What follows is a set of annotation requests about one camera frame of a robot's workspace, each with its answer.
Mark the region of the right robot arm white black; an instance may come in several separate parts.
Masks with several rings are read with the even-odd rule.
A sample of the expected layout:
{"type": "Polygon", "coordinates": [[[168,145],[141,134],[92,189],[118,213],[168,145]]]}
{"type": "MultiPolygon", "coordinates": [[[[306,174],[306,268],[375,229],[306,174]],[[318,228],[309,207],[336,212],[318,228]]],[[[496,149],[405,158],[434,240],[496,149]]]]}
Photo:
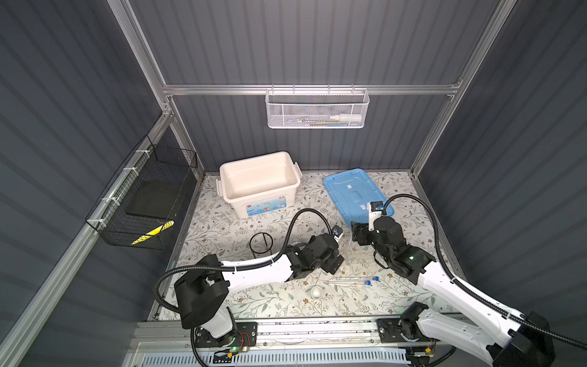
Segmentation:
{"type": "Polygon", "coordinates": [[[390,204],[371,202],[368,223],[351,224],[353,241],[373,247],[383,266],[441,297],[468,318],[462,322],[415,302],[398,323],[406,341],[438,339],[490,366],[550,366],[556,359],[556,340],[586,348],[583,342],[554,333],[538,313],[523,314],[507,307],[455,276],[441,258],[438,239],[435,255],[409,244],[401,225],[387,214],[390,204]]]}

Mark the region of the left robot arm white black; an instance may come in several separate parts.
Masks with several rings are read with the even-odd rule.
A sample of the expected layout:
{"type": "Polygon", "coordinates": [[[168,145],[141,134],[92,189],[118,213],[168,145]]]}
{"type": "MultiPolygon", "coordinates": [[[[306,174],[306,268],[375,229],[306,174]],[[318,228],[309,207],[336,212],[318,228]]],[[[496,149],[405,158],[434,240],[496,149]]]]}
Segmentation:
{"type": "Polygon", "coordinates": [[[302,209],[291,220],[279,252],[248,261],[220,261],[215,254],[207,255],[195,265],[163,273],[155,282],[154,298],[164,309],[180,315],[183,329],[192,334],[203,330],[215,343],[229,345],[239,335],[231,310],[223,305],[229,295],[265,284],[304,279],[317,269],[334,275],[344,261],[339,251],[342,234],[342,228],[330,226],[319,211],[302,209]],[[304,213],[318,215],[327,231],[292,245],[294,225],[304,213]]]}

